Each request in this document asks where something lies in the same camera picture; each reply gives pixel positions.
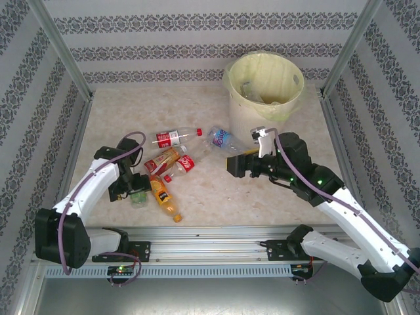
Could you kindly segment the clear bottle blue purple print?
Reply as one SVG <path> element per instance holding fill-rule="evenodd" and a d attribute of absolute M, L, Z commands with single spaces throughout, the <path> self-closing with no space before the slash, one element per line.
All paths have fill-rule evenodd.
<path fill-rule="evenodd" d="M 216 126 L 210 128 L 206 139 L 210 144 L 233 155 L 242 154 L 249 149 L 240 139 Z"/>

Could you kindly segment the crushed bottle green label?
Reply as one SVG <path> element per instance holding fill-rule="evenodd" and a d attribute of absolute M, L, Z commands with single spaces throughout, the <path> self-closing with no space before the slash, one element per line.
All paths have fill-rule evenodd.
<path fill-rule="evenodd" d="M 135 192 L 130 195 L 131 205 L 135 209 L 141 209 L 148 204 L 148 196 L 146 192 Z"/>

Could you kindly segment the yellow-green bin liner bag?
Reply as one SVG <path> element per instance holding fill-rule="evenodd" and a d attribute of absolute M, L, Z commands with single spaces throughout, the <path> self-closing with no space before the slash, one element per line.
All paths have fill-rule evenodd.
<path fill-rule="evenodd" d="M 250 81 L 263 99 L 252 102 L 241 94 L 241 85 Z M 285 121 L 300 106 L 306 89 L 302 71 L 276 52 L 253 51 L 229 63 L 222 82 L 240 106 L 254 110 L 270 121 Z"/>

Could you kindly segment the aluminium right frame post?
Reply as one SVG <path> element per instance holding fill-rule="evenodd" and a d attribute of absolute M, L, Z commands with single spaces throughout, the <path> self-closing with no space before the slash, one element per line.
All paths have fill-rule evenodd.
<path fill-rule="evenodd" d="M 382 1 L 383 0 L 367 0 L 366 5 L 355 22 L 347 41 L 343 45 L 343 49 L 339 53 L 336 62 L 327 76 L 324 85 L 319 88 L 320 98 L 325 99 L 331 94 Z"/>

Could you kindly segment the grey metal base sheet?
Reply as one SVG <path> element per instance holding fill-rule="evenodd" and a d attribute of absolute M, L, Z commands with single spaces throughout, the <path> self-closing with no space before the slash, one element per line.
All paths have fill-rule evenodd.
<path fill-rule="evenodd" d="M 143 279 L 113 288 L 104 280 L 53 280 L 35 315 L 385 315 L 350 281 L 296 285 L 285 278 Z"/>

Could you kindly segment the cola bottle red label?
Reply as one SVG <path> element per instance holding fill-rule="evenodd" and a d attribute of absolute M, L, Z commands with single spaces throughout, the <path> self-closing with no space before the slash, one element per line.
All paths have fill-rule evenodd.
<path fill-rule="evenodd" d="M 180 146 L 196 137 L 201 137 L 203 130 L 196 127 L 181 127 L 168 131 L 159 131 L 150 134 L 151 143 L 155 148 Z"/>
<path fill-rule="evenodd" d="M 212 150 L 210 143 L 203 142 L 181 156 L 163 177 L 170 183 L 175 177 L 184 176 L 195 168 Z"/>

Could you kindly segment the small circuit board green light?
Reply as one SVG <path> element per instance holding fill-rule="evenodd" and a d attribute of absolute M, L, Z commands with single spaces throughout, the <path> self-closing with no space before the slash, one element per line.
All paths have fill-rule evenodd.
<path fill-rule="evenodd" d="M 108 276 L 132 276 L 134 268 L 132 266 L 109 266 Z"/>

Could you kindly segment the orange juice bottle black label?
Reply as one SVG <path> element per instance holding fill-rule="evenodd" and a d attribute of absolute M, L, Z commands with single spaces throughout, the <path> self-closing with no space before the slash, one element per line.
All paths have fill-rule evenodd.
<path fill-rule="evenodd" d="M 169 193 L 161 177 L 157 175 L 150 175 L 150 184 L 152 194 L 155 197 L 160 209 L 167 216 L 171 217 L 175 223 L 179 223 L 182 220 L 182 215 L 179 211 L 177 203 L 175 202 L 173 196 Z"/>

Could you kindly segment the aluminium frame post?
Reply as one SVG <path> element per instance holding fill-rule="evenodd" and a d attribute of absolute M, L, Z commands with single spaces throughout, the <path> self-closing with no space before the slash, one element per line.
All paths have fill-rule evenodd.
<path fill-rule="evenodd" d="M 92 99 L 93 92 L 89 87 L 82 71 L 79 69 L 74 56 L 61 35 L 54 19 L 47 10 L 43 0 L 26 0 L 33 11 L 37 21 L 40 23 L 57 55 L 65 65 L 73 82 L 85 100 Z"/>
<path fill-rule="evenodd" d="M 343 45 L 343 49 L 339 53 L 336 62 L 327 76 L 324 85 L 319 88 L 320 98 L 325 99 L 331 94 L 382 1 L 383 0 L 367 0 L 366 5 L 355 22 L 347 41 Z"/>

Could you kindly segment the aluminium right side rail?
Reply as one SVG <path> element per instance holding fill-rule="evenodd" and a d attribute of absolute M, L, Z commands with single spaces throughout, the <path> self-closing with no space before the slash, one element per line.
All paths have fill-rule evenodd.
<path fill-rule="evenodd" d="M 354 160 L 357 150 L 346 138 L 345 129 L 337 121 L 329 100 L 320 97 L 319 101 L 333 143 L 343 181 L 358 203 L 381 226 L 383 226 L 384 221 L 381 218 L 378 204 L 375 201 L 375 198 L 371 197 L 371 190 L 369 189 L 369 186 L 366 186 L 364 178 L 362 177 L 362 172 L 358 168 L 360 163 L 355 162 Z"/>

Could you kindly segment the tea bottle red yellow label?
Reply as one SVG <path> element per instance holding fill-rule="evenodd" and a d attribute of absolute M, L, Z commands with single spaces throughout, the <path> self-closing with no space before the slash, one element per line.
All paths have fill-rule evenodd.
<path fill-rule="evenodd" d="M 150 175 L 162 175 L 169 170 L 175 162 L 187 152 L 184 145 L 169 147 L 156 157 L 144 162 L 144 168 Z"/>

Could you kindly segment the white plastic bin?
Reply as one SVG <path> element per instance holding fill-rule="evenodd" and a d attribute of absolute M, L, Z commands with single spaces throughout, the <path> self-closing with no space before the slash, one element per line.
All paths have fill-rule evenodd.
<path fill-rule="evenodd" d="M 301 99 L 300 106 L 297 110 L 299 110 L 299 108 L 303 105 L 305 97 L 306 89 L 304 92 L 304 96 Z M 292 116 L 296 112 L 293 112 L 285 121 L 266 120 L 259 116 L 254 110 L 245 106 L 240 106 L 235 100 L 233 100 L 233 98 L 230 96 L 230 93 L 228 111 L 229 131 L 248 146 L 254 145 L 250 130 L 260 126 L 264 126 L 266 128 L 276 128 L 277 130 L 281 130 L 285 122 L 290 118 L 290 116 Z"/>

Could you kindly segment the aluminium left side rail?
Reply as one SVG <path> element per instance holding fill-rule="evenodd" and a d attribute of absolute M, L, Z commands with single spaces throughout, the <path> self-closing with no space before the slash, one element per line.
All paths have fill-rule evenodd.
<path fill-rule="evenodd" d="M 58 117 L 37 184 L 39 200 L 32 204 L 37 210 L 34 218 L 37 238 L 48 234 L 42 227 L 42 219 L 54 214 L 53 206 L 69 189 L 90 105 L 90 100 L 69 94 Z"/>

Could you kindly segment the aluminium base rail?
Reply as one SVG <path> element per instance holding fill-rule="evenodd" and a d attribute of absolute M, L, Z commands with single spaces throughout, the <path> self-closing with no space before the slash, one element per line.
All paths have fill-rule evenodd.
<path fill-rule="evenodd" d="M 142 263 L 222 263 L 269 261 L 266 240 L 285 240 L 296 226 L 160 226 L 120 228 L 134 242 L 149 242 Z M 96 232 L 102 228 L 86 228 Z M 91 257 L 86 263 L 132 264 L 126 257 Z"/>

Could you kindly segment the aluminium left frame post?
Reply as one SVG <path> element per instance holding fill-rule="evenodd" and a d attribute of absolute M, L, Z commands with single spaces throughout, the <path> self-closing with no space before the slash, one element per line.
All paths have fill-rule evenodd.
<path fill-rule="evenodd" d="M 40 23 L 57 55 L 65 65 L 73 82 L 85 100 L 92 99 L 93 92 L 89 87 L 82 71 L 79 69 L 74 56 L 61 35 L 54 19 L 47 10 L 43 0 L 26 0 L 33 11 L 37 21 Z"/>

